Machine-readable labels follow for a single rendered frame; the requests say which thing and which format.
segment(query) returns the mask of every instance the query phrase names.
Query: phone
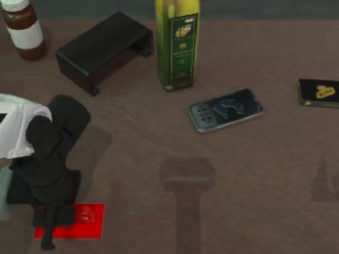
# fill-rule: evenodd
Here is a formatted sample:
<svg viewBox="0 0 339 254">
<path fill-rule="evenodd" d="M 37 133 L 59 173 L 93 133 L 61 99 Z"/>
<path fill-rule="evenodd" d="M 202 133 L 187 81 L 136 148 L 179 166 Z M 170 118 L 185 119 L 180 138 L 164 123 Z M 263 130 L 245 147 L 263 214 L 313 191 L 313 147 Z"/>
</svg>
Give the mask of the phone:
<svg viewBox="0 0 339 254">
<path fill-rule="evenodd" d="M 221 129 L 264 113 L 249 89 L 198 102 L 188 107 L 188 114 L 200 133 Z"/>
</svg>

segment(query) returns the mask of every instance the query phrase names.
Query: black box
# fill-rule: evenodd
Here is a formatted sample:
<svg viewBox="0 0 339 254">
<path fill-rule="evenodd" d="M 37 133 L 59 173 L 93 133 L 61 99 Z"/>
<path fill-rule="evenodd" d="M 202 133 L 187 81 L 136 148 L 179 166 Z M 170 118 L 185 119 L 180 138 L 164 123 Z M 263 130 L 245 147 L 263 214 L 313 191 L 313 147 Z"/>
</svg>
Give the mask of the black box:
<svg viewBox="0 0 339 254">
<path fill-rule="evenodd" d="M 300 79 L 299 102 L 305 107 L 339 108 L 339 81 Z"/>
<path fill-rule="evenodd" d="M 117 12 L 56 51 L 59 69 L 83 90 L 96 95 L 117 56 L 134 49 L 147 57 L 153 53 L 150 29 Z"/>
</svg>

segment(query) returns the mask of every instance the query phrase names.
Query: green bottle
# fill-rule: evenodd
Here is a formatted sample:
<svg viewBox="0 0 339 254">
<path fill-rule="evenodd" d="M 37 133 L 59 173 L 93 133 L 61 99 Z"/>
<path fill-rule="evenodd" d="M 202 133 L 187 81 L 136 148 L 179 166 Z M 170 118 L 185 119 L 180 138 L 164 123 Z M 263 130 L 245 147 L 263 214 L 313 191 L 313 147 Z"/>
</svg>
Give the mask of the green bottle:
<svg viewBox="0 0 339 254">
<path fill-rule="evenodd" d="M 155 0 L 158 75 L 166 91 L 195 80 L 200 0 Z"/>
</svg>

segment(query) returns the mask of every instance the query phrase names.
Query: figurine head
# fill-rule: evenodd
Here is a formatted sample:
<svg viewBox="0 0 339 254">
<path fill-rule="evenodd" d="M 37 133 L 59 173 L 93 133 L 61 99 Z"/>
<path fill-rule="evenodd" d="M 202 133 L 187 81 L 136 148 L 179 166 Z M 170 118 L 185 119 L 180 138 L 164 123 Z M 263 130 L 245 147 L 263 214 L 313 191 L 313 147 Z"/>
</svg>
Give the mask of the figurine head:
<svg viewBox="0 0 339 254">
<path fill-rule="evenodd" d="M 27 99 L 0 94 L 0 159 L 32 155 L 34 149 L 26 140 L 26 130 L 36 116 L 52 120 L 50 110 Z"/>
</svg>

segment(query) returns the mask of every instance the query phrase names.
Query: red mat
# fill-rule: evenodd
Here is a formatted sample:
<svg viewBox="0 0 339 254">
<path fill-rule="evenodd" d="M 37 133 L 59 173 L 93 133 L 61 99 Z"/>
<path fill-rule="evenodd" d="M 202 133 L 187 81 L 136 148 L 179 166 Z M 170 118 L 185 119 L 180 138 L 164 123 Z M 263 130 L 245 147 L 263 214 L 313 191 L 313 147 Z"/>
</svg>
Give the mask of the red mat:
<svg viewBox="0 0 339 254">
<path fill-rule="evenodd" d="M 75 205 L 76 221 L 71 227 L 55 227 L 53 238 L 101 238 L 104 215 L 103 204 Z M 34 238 L 42 238 L 44 228 L 36 228 Z"/>
</svg>

